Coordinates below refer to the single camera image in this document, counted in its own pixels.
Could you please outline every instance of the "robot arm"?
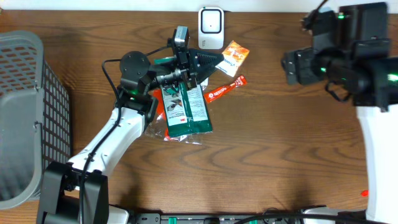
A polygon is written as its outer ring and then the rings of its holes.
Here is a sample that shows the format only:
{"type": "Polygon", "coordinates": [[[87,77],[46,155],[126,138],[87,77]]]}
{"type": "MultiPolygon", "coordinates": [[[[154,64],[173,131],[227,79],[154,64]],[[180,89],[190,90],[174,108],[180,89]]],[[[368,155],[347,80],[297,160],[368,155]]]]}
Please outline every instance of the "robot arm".
{"type": "MultiPolygon", "coordinates": [[[[79,154],[73,156],[68,162],[74,169],[83,170],[87,155],[94,149],[103,136],[112,128],[118,117],[118,109],[112,111],[109,121],[95,138],[79,154]]],[[[118,128],[116,128],[98,148],[95,157],[88,166],[87,172],[101,171],[103,175],[110,176],[116,164],[122,158],[127,148],[135,141],[145,128],[145,116],[138,111],[122,108],[122,115],[118,128]]]]}
{"type": "Polygon", "coordinates": [[[118,91],[114,89],[118,94],[115,109],[103,129],[79,154],[67,164],[52,162],[46,168],[37,223],[78,223],[83,213],[80,211],[84,211],[85,224],[127,223],[127,211],[109,206],[108,176],[154,119],[157,100],[148,92],[155,88],[173,88],[179,83],[184,83],[188,90],[195,88],[224,60],[222,54],[188,49],[188,42],[188,28],[178,26],[167,46],[161,48],[172,48],[174,60],[170,62],[150,64],[147,56],[161,49],[146,55],[129,52],[120,60],[109,60],[120,61],[122,73],[118,91]],[[75,189],[81,190],[80,199],[65,196],[65,190],[75,189]]]}
{"type": "MultiPolygon", "coordinates": [[[[395,142],[398,127],[398,58],[389,58],[387,5],[384,2],[312,12],[303,28],[313,35],[312,47],[287,52],[282,59],[287,82],[308,85],[327,80],[325,90],[340,101],[353,98],[366,145],[368,209],[357,214],[367,220],[398,223],[395,193],[398,179],[395,142]],[[331,90],[342,86],[340,98],[331,90]]],[[[311,214],[341,215],[342,210],[314,208],[311,214]]],[[[305,223],[334,223],[305,220],[305,223]]]]}

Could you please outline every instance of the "white device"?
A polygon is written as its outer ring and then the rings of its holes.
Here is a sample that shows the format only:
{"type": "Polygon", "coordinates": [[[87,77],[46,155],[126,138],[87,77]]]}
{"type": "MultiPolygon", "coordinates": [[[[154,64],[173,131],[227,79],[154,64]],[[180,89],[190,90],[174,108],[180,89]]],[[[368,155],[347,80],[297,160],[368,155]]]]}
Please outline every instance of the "white device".
{"type": "Polygon", "coordinates": [[[221,49],[224,46],[224,11],[218,7],[199,10],[199,48],[221,49]]]}

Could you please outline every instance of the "wooden table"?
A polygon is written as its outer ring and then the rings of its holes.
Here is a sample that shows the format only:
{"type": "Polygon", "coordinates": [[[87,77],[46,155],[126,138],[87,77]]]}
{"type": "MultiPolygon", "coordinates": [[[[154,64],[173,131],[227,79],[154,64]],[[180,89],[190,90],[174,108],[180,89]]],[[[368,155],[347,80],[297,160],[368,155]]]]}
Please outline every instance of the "wooden table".
{"type": "MultiPolygon", "coordinates": [[[[248,85],[208,105],[214,131],[202,145],[143,136],[109,180],[109,202],[164,213],[259,213],[326,204],[365,208],[364,143],[355,108],[335,101],[324,83],[288,86],[280,58],[310,45],[303,14],[225,14],[225,42],[250,50],[241,73],[248,85]]],[[[74,154],[110,116],[114,95],[101,62],[165,45],[177,25],[197,47],[196,12],[3,11],[0,32],[29,30],[72,99],[74,154]]],[[[390,18],[398,54],[398,16],[390,18]]],[[[170,55],[161,52],[156,57],[170,55]]],[[[110,65],[118,83],[118,65],[110,65]]],[[[231,83],[216,72],[207,90],[231,83]]],[[[33,223],[38,202],[1,211],[1,223],[33,223]]]]}

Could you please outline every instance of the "red snack stick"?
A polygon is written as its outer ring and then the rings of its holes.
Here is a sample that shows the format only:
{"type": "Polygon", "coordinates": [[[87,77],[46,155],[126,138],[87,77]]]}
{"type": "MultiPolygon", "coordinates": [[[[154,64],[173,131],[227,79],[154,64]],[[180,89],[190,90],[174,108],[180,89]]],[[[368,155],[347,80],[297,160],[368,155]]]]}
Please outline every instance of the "red snack stick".
{"type": "Polygon", "coordinates": [[[211,103],[211,102],[217,100],[218,98],[222,97],[227,92],[233,90],[234,88],[236,88],[238,86],[243,86],[246,84],[248,84],[248,81],[246,81],[246,78],[243,75],[241,75],[232,84],[221,86],[213,91],[205,93],[205,100],[207,103],[211,103]]]}

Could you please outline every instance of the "laundry basket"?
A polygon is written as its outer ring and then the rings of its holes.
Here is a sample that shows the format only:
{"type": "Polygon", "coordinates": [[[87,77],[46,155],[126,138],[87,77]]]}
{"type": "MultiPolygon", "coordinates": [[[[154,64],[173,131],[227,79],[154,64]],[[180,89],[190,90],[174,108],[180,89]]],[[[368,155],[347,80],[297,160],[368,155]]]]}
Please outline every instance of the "laundry basket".
{"type": "Polygon", "coordinates": [[[45,168],[70,158],[69,109],[39,37],[0,34],[0,209],[38,199],[45,168]]]}

